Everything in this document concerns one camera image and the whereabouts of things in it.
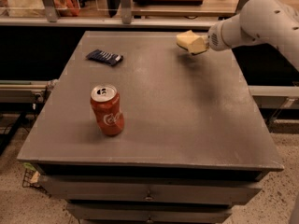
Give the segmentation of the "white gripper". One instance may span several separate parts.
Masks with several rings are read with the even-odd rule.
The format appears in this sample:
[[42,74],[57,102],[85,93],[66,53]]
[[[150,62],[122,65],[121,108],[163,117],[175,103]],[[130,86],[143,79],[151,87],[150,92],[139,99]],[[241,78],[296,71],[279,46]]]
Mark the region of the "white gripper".
[[208,30],[209,46],[216,51],[231,49],[237,43],[237,32],[238,26],[234,19],[222,20]]

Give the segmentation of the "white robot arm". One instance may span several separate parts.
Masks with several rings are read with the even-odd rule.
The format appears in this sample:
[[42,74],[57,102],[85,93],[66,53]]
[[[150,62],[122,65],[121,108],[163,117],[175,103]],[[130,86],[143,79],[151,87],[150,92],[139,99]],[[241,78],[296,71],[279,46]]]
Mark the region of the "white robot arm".
[[249,0],[237,15],[213,25],[207,38],[216,51],[269,44],[299,70],[299,13],[278,0]]

